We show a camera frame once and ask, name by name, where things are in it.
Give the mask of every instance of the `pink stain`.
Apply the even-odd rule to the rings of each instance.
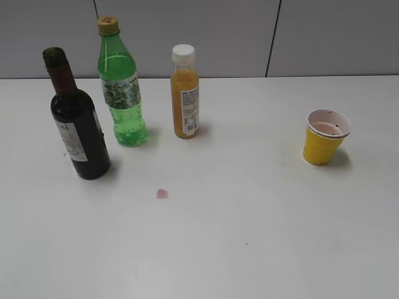
[[[169,198],[168,191],[164,190],[164,189],[158,189],[158,191],[156,192],[156,198],[157,199],[168,199]]]

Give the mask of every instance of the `bottle neck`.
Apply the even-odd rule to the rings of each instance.
[[[47,71],[57,95],[67,95],[77,90],[75,79],[68,63],[58,67],[48,67]]]
[[[126,52],[125,45],[120,39],[119,34],[115,34],[114,36],[101,36],[101,53],[105,55],[109,55],[111,53],[121,53]]]
[[[182,70],[194,70],[194,69],[195,69],[194,64],[184,64],[184,65],[175,64],[175,72],[179,72]]]

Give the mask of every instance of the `green soda bottle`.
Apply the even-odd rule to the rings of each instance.
[[[97,24],[101,35],[98,68],[115,137],[121,145],[138,146],[147,140],[147,129],[142,116],[136,63],[119,37],[118,20],[101,17]]]

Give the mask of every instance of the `product label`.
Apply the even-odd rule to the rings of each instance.
[[[100,132],[100,135],[101,135],[102,134],[102,130],[101,130],[99,118],[97,117],[97,113],[95,112],[95,110],[93,110],[93,117],[94,117],[95,125],[97,126],[97,129],[98,129],[98,131]]]
[[[55,121],[55,123],[70,158],[78,162],[88,161],[74,123],[60,123],[59,121]]]
[[[181,91],[181,112],[183,120],[183,132],[186,135],[192,135],[198,130],[200,115],[200,86],[191,90]]]
[[[114,109],[127,109],[142,100],[138,87],[137,73],[125,80],[101,79],[105,102]]]

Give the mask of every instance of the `yellow cup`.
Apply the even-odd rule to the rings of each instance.
[[[331,161],[338,146],[349,135],[352,124],[336,111],[315,110],[307,116],[304,158],[313,165]]]

